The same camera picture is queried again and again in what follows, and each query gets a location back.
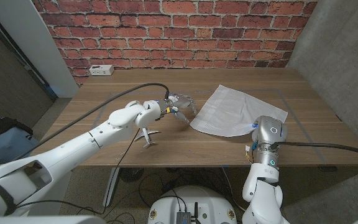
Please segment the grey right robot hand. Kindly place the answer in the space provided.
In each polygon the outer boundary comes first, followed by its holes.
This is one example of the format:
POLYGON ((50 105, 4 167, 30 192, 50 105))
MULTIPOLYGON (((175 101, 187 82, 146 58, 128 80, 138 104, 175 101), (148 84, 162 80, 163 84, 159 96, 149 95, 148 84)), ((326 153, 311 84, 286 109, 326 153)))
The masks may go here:
POLYGON ((285 142, 288 136, 288 128, 280 120, 270 116, 259 116, 253 123, 252 140, 254 146, 261 144, 274 144, 285 142))

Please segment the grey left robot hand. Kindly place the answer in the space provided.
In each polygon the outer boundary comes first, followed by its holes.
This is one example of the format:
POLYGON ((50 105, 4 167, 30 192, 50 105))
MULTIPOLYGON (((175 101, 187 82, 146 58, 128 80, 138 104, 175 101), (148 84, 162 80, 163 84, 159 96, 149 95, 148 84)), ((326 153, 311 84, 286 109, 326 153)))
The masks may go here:
POLYGON ((159 100, 157 103, 161 110, 160 117, 163 117, 165 114, 173 113, 180 121, 189 123, 190 121, 180 111, 180 109, 190 108, 192 112, 196 114, 195 101, 188 95, 172 93, 168 96, 168 98, 159 100))

